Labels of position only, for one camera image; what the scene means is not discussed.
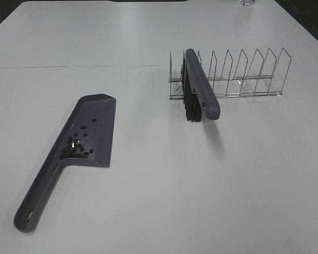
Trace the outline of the pile of coffee beans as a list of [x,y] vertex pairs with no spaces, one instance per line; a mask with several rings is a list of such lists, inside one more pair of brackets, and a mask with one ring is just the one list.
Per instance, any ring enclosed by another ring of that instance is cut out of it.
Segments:
[[89,125],[87,123],[74,126],[65,136],[64,144],[59,148],[59,161],[67,158],[88,159],[95,153],[89,142]]

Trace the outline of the purple plastic dustpan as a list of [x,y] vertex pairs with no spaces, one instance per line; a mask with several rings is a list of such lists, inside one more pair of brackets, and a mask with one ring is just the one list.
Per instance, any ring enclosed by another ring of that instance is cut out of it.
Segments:
[[116,99],[107,94],[78,100],[14,216],[16,229],[35,230],[65,167],[110,166],[115,113]]

